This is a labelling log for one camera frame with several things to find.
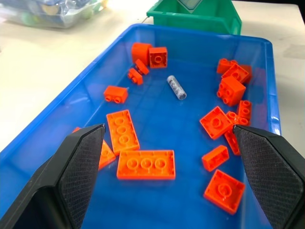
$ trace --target green plastic bin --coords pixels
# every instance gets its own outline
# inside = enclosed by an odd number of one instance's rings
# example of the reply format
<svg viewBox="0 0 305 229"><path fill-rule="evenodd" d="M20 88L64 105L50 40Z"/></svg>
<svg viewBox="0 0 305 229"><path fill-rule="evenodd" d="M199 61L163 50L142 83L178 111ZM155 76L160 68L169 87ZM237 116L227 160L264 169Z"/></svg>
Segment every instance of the green plastic bin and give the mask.
<svg viewBox="0 0 305 229"><path fill-rule="evenodd" d="M146 14L155 25L238 35L242 27L231 0L203 0L192 13L177 0L159 0Z"/></svg>

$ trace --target table surface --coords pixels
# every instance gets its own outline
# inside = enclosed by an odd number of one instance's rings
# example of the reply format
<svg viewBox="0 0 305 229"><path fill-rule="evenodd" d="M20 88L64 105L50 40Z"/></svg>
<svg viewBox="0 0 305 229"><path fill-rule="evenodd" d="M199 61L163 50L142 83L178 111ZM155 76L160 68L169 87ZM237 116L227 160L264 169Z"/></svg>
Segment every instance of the table surface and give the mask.
<svg viewBox="0 0 305 229"><path fill-rule="evenodd" d="M91 21L68 30L0 24L0 151L129 25L152 23L146 11L154 2L111 0ZM282 135L305 157L305 26L299 9L233 3L242 35L273 44Z"/></svg>

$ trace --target blue plastic tray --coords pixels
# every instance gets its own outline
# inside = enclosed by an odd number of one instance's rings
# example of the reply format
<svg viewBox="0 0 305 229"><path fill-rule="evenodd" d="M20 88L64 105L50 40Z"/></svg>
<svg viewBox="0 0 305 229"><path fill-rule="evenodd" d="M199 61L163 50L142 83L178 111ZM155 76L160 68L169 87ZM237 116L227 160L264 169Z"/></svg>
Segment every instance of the blue plastic tray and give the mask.
<svg viewBox="0 0 305 229"><path fill-rule="evenodd" d="M134 42L166 46L169 56L168 68L151 69L141 86L126 77ZM116 160L98 174L83 228L271 229L247 183L241 158L232 152L220 169L246 183L237 213L231 216L203 198L213 172L203 168L201 157L228 144L223 137L211 140L199 119L217 105L225 112L236 111L216 97L220 82L216 67L221 58L252 66L254 78L244 95L253 103L252 126L280 134L269 41L133 25L0 153L0 216L75 127L107 123L107 113L129 109L141 149L175 150L176 180L121 181L116 178ZM187 93L183 101L167 84L172 74ZM108 85L129 87L125 104L105 102L103 91ZM109 131L105 140L111 145Z"/></svg>

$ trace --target white table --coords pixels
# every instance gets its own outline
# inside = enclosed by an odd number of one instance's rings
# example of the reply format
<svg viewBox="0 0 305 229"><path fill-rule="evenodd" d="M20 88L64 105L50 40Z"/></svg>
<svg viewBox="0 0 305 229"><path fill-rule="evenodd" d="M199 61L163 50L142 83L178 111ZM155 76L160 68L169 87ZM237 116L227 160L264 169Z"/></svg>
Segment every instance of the white table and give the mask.
<svg viewBox="0 0 305 229"><path fill-rule="evenodd" d="M112 0L100 15L69 30L0 25L0 151L129 25L152 23L145 18L154 2ZM282 134L305 157L305 26L298 7L234 5L242 35L273 44Z"/></svg>

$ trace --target orange lego brick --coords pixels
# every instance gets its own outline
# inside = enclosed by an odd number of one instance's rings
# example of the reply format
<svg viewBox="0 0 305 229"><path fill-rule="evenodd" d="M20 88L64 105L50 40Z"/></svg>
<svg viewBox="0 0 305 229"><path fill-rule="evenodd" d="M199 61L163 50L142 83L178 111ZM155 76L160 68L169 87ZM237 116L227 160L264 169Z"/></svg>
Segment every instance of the orange lego brick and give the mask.
<svg viewBox="0 0 305 229"><path fill-rule="evenodd" d="M80 130L79 127L75 128L75 129L72 131L72 133L74 133L74 132L76 132L76 131L78 131L78 130Z"/></svg>
<svg viewBox="0 0 305 229"><path fill-rule="evenodd" d="M117 156L123 150L138 150L140 144L133 127L129 110L107 114L111 143L114 154Z"/></svg>
<svg viewBox="0 0 305 229"><path fill-rule="evenodd" d="M218 66L217 66L217 73L224 74L234 64L238 64L237 61L235 61L235 60L229 61L225 58L220 59L219 62L218 62Z"/></svg>
<svg viewBox="0 0 305 229"><path fill-rule="evenodd" d="M123 151L120 153L117 178L135 180L175 179L173 150Z"/></svg>
<svg viewBox="0 0 305 229"><path fill-rule="evenodd" d="M114 101L117 104L123 104L127 99L127 88L108 86L104 91L104 97L107 102Z"/></svg>
<svg viewBox="0 0 305 229"><path fill-rule="evenodd" d="M107 143L103 140L102 152L99 163L99 170L104 168L106 165L110 164L115 160L115 155L113 151L109 148Z"/></svg>
<svg viewBox="0 0 305 229"><path fill-rule="evenodd" d="M135 68L138 70L138 72L140 74L147 75L149 73L148 68L145 66L145 64L140 59L136 60Z"/></svg>
<svg viewBox="0 0 305 229"><path fill-rule="evenodd" d="M140 59L146 66L149 65L149 49L153 46L151 44L135 42L132 45L132 62Z"/></svg>
<svg viewBox="0 0 305 229"><path fill-rule="evenodd" d="M234 125L248 125L248 120L246 118L242 118L232 111L228 111L226 115Z"/></svg>
<svg viewBox="0 0 305 229"><path fill-rule="evenodd" d="M167 48L158 47L149 49L149 60L151 68L167 67Z"/></svg>
<svg viewBox="0 0 305 229"><path fill-rule="evenodd" d="M200 123L214 140L231 130L233 126L233 123L218 106L200 119Z"/></svg>
<svg viewBox="0 0 305 229"><path fill-rule="evenodd" d="M235 135L233 134L232 130L229 130L224 134L225 139L227 140L230 148L232 149L232 152L236 156L240 156L239 146L237 143L237 139Z"/></svg>
<svg viewBox="0 0 305 229"><path fill-rule="evenodd" d="M202 157L202 163L206 170L211 172L225 161L229 159L228 148L225 146L218 146L211 152Z"/></svg>
<svg viewBox="0 0 305 229"><path fill-rule="evenodd" d="M216 170L204 192L204 197L233 215L237 212L244 189L244 183Z"/></svg>
<svg viewBox="0 0 305 229"><path fill-rule="evenodd" d="M143 77L134 68L129 69L127 76L132 80L133 83L136 83L137 85L143 84Z"/></svg>
<svg viewBox="0 0 305 229"><path fill-rule="evenodd" d="M242 99L246 87L238 82L234 77L223 78L219 84L217 96L228 106L234 106Z"/></svg>
<svg viewBox="0 0 305 229"><path fill-rule="evenodd" d="M240 65L243 69L245 69L247 72L249 72L249 76L248 78L244 81L244 83L250 83L250 81L252 80L252 67L251 65L244 65L244 64L241 64Z"/></svg>
<svg viewBox="0 0 305 229"><path fill-rule="evenodd" d="M252 103L248 100L241 100L237 107L237 113L240 117L248 120L248 125L250 125L252 112Z"/></svg>
<svg viewBox="0 0 305 229"><path fill-rule="evenodd" d="M249 72L247 72L245 69L243 69L238 64L232 65L232 67L229 68L228 71L226 71L221 78L226 78L232 76L235 79L237 79L239 82L243 83L245 80L249 77Z"/></svg>

